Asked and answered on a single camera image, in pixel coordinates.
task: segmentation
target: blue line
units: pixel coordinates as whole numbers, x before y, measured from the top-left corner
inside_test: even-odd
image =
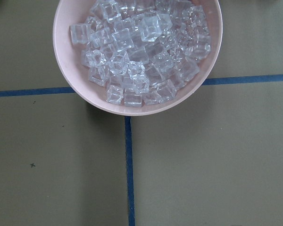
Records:
[[[131,117],[130,116],[125,116],[125,139],[126,139],[128,212],[129,212],[128,221],[129,221],[129,226],[135,226],[132,132],[131,132]]]
[[[206,79],[203,86],[283,81],[283,74]],[[71,87],[0,91],[0,97],[75,93]]]
[[[283,81],[283,74],[206,79],[203,86]]]
[[[74,93],[74,92],[75,91],[71,87],[23,89],[23,90],[0,91],[0,97],[16,97],[16,96],[60,94],[60,93]]]

